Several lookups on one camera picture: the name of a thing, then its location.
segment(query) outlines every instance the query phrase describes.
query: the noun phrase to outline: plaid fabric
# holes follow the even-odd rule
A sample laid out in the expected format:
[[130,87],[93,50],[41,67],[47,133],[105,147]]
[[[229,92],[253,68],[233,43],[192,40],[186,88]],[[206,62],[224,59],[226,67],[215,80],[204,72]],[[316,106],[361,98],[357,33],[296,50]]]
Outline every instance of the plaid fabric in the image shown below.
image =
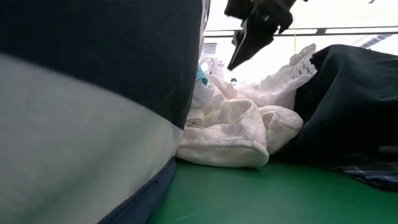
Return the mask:
[[363,153],[347,154],[332,170],[386,191],[398,191],[398,162]]

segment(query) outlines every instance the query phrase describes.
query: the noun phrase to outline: green floor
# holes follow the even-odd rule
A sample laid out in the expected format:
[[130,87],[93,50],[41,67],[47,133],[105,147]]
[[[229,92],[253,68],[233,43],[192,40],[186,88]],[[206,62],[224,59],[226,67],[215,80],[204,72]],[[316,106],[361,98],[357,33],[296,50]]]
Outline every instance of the green floor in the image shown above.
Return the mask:
[[398,223],[398,193],[311,167],[224,169],[179,161],[150,223]]

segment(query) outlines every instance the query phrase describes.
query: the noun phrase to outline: white lace cloth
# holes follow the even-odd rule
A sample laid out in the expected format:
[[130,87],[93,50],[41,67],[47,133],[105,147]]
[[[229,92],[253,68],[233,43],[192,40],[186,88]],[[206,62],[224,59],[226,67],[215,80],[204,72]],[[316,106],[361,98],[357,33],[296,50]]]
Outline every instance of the white lace cloth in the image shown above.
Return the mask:
[[310,62],[315,49],[315,44],[309,45],[278,73],[237,90],[206,74],[208,86],[195,85],[177,157],[208,166],[265,165],[270,154],[301,130],[303,121],[292,111],[295,91],[317,72]]

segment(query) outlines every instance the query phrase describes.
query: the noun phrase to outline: white fabric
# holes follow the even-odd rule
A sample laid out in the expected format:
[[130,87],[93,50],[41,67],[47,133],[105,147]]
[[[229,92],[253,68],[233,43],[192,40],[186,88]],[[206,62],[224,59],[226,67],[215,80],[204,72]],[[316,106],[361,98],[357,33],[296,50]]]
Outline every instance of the white fabric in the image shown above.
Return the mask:
[[301,130],[303,120],[292,111],[295,90],[317,72],[310,63],[315,49],[315,44],[304,48],[260,84],[235,89],[220,77],[206,74],[211,103],[208,98],[198,100],[208,95],[195,90],[195,102],[206,104],[193,105],[193,110],[200,108],[202,113],[194,123],[187,122],[177,157],[208,166],[265,165],[269,155]]
[[214,85],[205,86],[201,80],[196,80],[186,125],[202,121],[205,110],[211,105],[213,94]]
[[117,94],[0,55],[0,223],[97,223],[183,131]]

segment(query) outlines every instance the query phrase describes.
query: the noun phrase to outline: crumpled cloth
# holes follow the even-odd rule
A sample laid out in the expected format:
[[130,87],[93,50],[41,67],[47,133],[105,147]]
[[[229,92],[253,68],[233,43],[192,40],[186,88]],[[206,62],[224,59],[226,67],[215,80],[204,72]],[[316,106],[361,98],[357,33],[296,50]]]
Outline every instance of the crumpled cloth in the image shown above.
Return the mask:
[[177,157],[220,167],[267,164],[303,126],[292,109],[295,90],[317,72],[310,62],[315,49],[304,48],[258,84],[235,88],[211,74],[207,86],[197,81]]

